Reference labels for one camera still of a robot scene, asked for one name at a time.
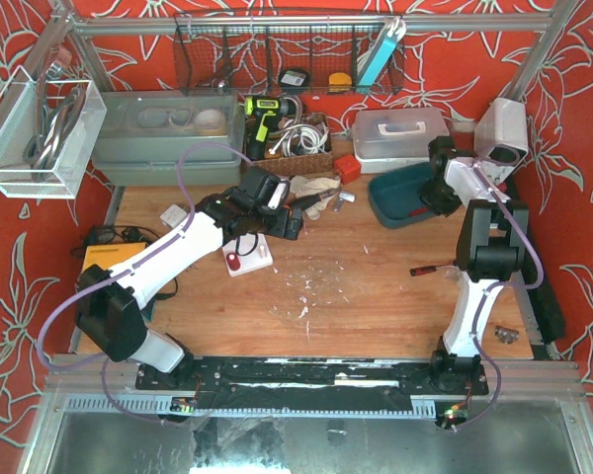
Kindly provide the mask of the small red spring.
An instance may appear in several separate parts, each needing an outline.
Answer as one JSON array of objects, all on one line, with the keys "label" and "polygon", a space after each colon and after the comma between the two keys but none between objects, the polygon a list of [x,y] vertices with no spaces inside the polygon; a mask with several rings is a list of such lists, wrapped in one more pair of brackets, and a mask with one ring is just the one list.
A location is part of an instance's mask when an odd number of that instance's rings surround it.
[{"label": "small red spring", "polygon": [[428,210],[429,209],[427,207],[419,207],[419,208],[409,211],[407,214],[407,217],[419,216],[419,215],[427,213]]}]

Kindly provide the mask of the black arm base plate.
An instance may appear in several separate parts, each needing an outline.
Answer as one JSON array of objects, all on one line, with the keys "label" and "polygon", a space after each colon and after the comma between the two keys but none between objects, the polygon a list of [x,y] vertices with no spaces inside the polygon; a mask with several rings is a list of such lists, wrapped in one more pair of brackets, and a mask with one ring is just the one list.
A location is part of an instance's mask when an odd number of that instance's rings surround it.
[{"label": "black arm base plate", "polygon": [[410,412],[415,400],[489,393],[484,369],[437,375],[427,361],[207,356],[170,373],[142,364],[139,390],[190,393],[199,409],[258,413]]}]

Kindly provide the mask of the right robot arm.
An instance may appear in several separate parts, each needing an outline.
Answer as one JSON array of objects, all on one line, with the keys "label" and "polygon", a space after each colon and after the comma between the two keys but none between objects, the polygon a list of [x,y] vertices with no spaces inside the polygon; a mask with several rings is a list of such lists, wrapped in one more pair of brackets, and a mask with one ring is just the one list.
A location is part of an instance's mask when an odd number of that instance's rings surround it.
[{"label": "right robot arm", "polygon": [[466,209],[454,265],[461,273],[460,295],[451,322],[431,355],[431,378],[439,388],[483,375],[482,341],[494,302],[525,260],[529,210],[499,190],[470,152],[450,136],[428,144],[432,178],[419,197],[438,215]]}]

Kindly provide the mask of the white peg fixture board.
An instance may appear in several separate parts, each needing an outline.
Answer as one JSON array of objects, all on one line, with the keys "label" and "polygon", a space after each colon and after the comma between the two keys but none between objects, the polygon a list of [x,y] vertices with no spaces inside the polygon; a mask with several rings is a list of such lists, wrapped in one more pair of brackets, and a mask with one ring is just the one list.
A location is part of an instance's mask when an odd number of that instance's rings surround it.
[{"label": "white peg fixture board", "polygon": [[[226,269],[231,277],[239,277],[271,267],[274,263],[266,236],[260,233],[246,234],[227,243],[221,249]],[[234,252],[239,256],[241,269],[236,274],[229,271],[226,255]]]}]

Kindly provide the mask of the black orange screwdriver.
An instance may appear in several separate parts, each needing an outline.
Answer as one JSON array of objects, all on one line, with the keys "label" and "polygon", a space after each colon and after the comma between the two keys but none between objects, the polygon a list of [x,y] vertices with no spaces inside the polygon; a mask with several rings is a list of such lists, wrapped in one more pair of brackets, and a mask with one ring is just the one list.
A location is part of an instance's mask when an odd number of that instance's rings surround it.
[{"label": "black orange screwdriver", "polygon": [[307,209],[313,207],[314,205],[316,205],[317,203],[327,199],[327,198],[332,198],[333,196],[335,196],[337,193],[336,189],[331,189],[331,190],[326,190],[314,195],[309,195],[309,196],[304,196],[304,197],[299,197],[296,198],[295,200],[293,200],[292,202],[290,202],[288,204],[288,208],[290,210],[300,210],[302,212],[305,212]]}]

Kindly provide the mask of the white plug adapter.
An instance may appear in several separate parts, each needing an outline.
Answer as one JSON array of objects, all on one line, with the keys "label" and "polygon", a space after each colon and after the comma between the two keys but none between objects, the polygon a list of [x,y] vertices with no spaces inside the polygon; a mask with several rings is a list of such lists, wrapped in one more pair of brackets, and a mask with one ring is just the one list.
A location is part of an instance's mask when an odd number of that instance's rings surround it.
[{"label": "white plug adapter", "polygon": [[173,229],[180,225],[188,217],[188,212],[177,204],[170,205],[165,211],[160,214],[161,222]]}]

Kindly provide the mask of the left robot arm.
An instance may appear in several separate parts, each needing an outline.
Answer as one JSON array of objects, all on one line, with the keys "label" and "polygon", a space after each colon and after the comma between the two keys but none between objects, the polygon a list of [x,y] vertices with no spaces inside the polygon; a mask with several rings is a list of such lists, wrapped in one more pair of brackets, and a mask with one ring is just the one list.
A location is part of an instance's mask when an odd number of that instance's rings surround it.
[{"label": "left robot arm", "polygon": [[77,327],[112,361],[133,359],[172,372],[186,352],[149,329],[142,309],[182,271],[240,236],[295,240],[307,200],[290,199],[290,192],[289,181],[252,167],[239,185],[202,198],[182,223],[140,253],[107,270],[89,267],[78,280]]}]

